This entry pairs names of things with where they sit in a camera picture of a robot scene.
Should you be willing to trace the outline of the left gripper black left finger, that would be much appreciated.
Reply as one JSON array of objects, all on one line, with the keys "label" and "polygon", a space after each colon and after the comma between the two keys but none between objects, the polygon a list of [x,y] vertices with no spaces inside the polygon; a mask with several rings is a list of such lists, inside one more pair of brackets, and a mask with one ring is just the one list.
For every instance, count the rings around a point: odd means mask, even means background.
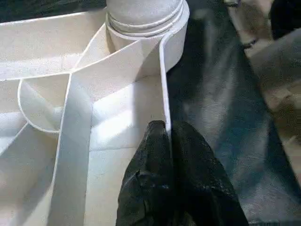
[{"label": "left gripper black left finger", "polygon": [[131,159],[118,196],[118,226],[170,226],[174,169],[163,121],[151,121]]}]

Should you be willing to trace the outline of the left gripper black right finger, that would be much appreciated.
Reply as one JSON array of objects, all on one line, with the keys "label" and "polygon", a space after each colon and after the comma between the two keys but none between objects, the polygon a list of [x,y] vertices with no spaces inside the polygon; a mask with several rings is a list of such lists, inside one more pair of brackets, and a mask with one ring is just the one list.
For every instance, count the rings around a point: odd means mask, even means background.
[{"label": "left gripper black right finger", "polygon": [[181,206],[197,226],[247,226],[249,223],[223,165],[190,124],[175,121],[172,149]]}]

